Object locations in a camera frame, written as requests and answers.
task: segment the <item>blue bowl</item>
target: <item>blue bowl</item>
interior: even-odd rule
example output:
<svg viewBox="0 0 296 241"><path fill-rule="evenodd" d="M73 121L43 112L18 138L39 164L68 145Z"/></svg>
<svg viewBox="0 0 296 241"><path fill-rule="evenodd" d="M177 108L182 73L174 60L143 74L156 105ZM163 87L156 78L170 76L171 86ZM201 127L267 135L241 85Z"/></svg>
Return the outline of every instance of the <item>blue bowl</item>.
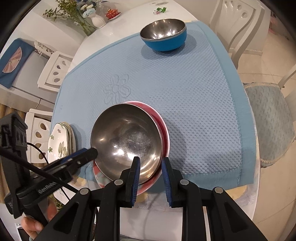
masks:
<svg viewBox="0 0 296 241"><path fill-rule="evenodd" d="M140 37L153 50L170 51L183 45L187 28L179 19L162 19L145 26Z"/></svg>

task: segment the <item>placemat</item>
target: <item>placemat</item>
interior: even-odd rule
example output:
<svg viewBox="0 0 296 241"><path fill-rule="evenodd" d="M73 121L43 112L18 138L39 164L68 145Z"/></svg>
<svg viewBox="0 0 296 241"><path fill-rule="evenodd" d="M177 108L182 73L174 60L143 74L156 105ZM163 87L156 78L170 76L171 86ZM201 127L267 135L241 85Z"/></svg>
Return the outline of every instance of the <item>placemat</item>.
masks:
<svg viewBox="0 0 296 241"><path fill-rule="evenodd" d="M163 117L172 167L184 178L207 189L252 183L256 142L243 84L209 27L186 25L187 39L176 50L155 52L135 34L83 61L63 81L52 126L68 122L78 149L89 148L103 110L131 100L145 102Z"/></svg>

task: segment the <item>white dish with flower pattern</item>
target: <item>white dish with flower pattern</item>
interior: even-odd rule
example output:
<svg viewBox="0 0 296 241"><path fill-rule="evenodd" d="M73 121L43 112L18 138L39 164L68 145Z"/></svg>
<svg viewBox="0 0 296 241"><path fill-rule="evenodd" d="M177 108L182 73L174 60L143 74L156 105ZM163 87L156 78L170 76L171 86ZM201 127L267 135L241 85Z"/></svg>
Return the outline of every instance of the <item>white dish with flower pattern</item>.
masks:
<svg viewBox="0 0 296 241"><path fill-rule="evenodd" d="M48 162L51 163L68 155L67 130L57 123L48 140Z"/></svg>

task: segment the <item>pink bowl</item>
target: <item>pink bowl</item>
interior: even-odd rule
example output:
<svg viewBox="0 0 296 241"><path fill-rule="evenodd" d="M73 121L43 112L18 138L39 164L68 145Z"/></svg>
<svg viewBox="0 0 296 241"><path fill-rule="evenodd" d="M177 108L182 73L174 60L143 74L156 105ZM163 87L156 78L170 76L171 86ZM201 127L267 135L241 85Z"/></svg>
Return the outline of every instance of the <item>pink bowl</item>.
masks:
<svg viewBox="0 0 296 241"><path fill-rule="evenodd" d="M160 114L155 109L153 109L151 106L149 106L143 102L128 101L126 103L133 104L133 105L136 105L136 106L144 109L156 120L156 122L157 122L158 126L160 127L161 132L163 134L163 140L164 140L164 143L163 143L164 144L164 152L163 152L164 156L163 157L168 156L169 152L170 152L170 137L168 134L168 129L166 127L166 124L165 124L164 120L162 119L162 117L160 116ZM100 169L97 167L95 161L93 163L93 171L94 171L96 181L101 188L105 187L109 182L111 182L111 180L109 178L107 178L100 171ZM150 187L152 187L154 185L154 183L156 183L156 181L160 177L161 173L162 173L162 171L161 171L161 165L160 165L158 170L156 171L156 173L153 175L153 177L151 179L148 180L148 182L143 183L142 185L138 186L137 195L142 194L143 192L147 191Z"/></svg>

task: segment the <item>gray upholstered seat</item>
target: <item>gray upholstered seat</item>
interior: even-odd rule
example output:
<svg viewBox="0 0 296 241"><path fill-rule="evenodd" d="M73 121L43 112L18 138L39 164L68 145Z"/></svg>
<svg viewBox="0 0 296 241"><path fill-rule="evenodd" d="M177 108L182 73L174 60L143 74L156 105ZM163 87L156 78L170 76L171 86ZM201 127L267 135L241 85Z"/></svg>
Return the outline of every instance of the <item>gray upholstered seat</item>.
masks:
<svg viewBox="0 0 296 241"><path fill-rule="evenodd" d="M279 160L295 139L291 112L278 85L244 84L256 121L261 166Z"/></svg>

